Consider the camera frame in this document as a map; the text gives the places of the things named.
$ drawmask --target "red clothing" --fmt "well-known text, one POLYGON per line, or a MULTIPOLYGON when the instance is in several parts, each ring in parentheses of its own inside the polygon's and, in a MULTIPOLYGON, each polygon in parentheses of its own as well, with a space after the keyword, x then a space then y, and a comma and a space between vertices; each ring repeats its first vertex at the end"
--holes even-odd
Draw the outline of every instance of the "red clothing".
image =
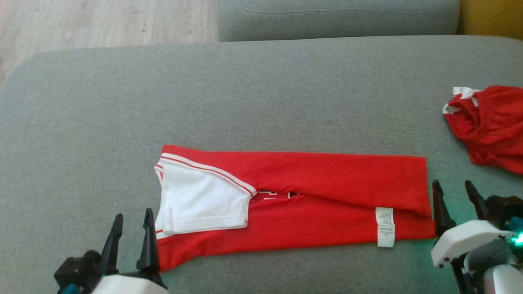
POLYGON ((471 162, 523 174, 523 88, 491 86, 470 98, 458 93, 448 106, 445 117, 471 162))
POLYGON ((376 242, 376 207, 394 208, 396 240, 434 237, 422 157, 204 152, 175 145, 162 152, 219 168, 257 191, 244 229, 166 236, 157 227, 162 271, 196 256, 376 242))

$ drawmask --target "white robot part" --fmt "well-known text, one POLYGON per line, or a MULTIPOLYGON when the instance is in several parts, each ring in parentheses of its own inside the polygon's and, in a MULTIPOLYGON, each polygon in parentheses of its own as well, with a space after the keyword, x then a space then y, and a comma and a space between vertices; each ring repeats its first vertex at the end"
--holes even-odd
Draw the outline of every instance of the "white robot part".
POLYGON ((523 276, 509 265, 498 265, 485 272, 483 287, 485 294, 521 294, 523 276))
POLYGON ((512 231, 502 231, 486 220, 471 220, 447 230, 431 251, 434 266, 451 267, 450 262, 495 239, 511 238, 512 231))
POLYGON ((147 279, 111 275, 103 277, 92 294, 169 294, 169 292, 147 279))

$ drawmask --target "gray sofa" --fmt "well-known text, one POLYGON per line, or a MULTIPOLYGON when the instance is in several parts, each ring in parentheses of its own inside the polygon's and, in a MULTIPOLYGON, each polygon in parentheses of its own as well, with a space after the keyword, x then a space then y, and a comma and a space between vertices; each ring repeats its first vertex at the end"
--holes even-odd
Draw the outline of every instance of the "gray sofa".
MULTIPOLYGON (((523 86, 523 42, 399 36, 58 51, 0 93, 0 293, 54 293, 68 256, 101 250, 124 215, 133 270, 155 211, 163 144, 202 150, 424 156, 457 222, 463 182, 521 195, 523 179, 470 163, 442 106, 453 86, 523 86)), ((455 292, 432 240, 197 258, 163 274, 174 293, 455 292)))
POLYGON ((220 41, 456 32, 459 0, 219 0, 220 41))

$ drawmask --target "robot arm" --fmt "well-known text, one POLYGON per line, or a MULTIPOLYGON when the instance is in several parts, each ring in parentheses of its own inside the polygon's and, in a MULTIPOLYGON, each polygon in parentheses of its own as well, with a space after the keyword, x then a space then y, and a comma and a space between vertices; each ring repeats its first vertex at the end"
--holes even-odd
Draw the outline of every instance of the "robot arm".
POLYGON ((150 208, 145 211, 145 237, 137 271, 124 274, 116 268, 122 228, 123 215, 118 214, 101 254, 89 250, 82 257, 64 261, 54 273, 60 286, 58 294, 168 294, 160 277, 153 211, 150 208))
POLYGON ((523 200, 491 196, 485 201, 472 182, 466 181, 465 188, 478 220, 456 225, 439 182, 433 182, 434 266, 452 268, 461 294, 522 293, 517 267, 523 261, 523 200))

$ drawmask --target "red stripe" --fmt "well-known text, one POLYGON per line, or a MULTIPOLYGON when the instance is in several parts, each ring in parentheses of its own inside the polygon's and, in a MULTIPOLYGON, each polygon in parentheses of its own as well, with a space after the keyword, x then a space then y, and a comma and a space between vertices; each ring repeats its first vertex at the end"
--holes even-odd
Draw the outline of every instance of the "red stripe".
POLYGON ((188 164, 187 162, 183 162, 183 161, 180 161, 180 160, 178 160, 178 159, 173 159, 173 158, 169 158, 169 157, 165 157, 165 156, 161 156, 161 158, 163 158, 163 159, 169 159, 169 160, 176 161, 176 162, 179 162, 179 163, 183 163, 183 164, 188 165, 188 166, 190 166, 190 167, 197 168, 197 169, 202 169, 202 170, 204 170, 204 171, 210 171, 210 172, 218 173, 218 174, 220 174, 220 175, 222 175, 222 176, 228 178, 229 180, 231 180, 233 183, 237 184, 238 186, 244 188, 244 189, 247 191, 247 193, 249 193, 251 196, 254 196, 253 193, 252 193, 249 189, 247 189, 246 187, 242 186, 240 183, 237 183, 235 180, 231 179, 231 178, 228 177, 227 175, 224 175, 224 174, 222 174, 222 173, 220 173, 220 172, 218 172, 218 171, 215 171, 215 170, 213 170, 213 169, 208 169, 208 168, 203 168, 203 167, 194 166, 194 165, 188 164))

